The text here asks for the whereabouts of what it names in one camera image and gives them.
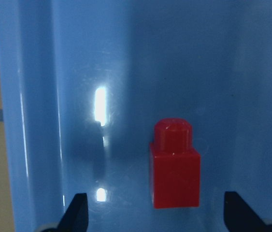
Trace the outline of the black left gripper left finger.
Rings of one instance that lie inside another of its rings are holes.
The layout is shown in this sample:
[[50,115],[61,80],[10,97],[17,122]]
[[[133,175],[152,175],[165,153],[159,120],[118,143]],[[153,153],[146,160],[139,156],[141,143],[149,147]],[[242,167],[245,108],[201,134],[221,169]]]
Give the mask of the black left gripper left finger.
[[86,193],[77,193],[57,226],[58,232],[86,232],[88,201]]

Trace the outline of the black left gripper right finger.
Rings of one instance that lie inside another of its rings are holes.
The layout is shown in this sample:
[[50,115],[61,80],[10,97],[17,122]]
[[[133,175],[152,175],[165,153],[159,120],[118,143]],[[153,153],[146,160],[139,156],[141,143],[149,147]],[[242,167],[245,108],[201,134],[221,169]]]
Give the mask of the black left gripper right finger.
[[265,232],[267,225],[235,191],[224,194],[224,223],[229,232]]

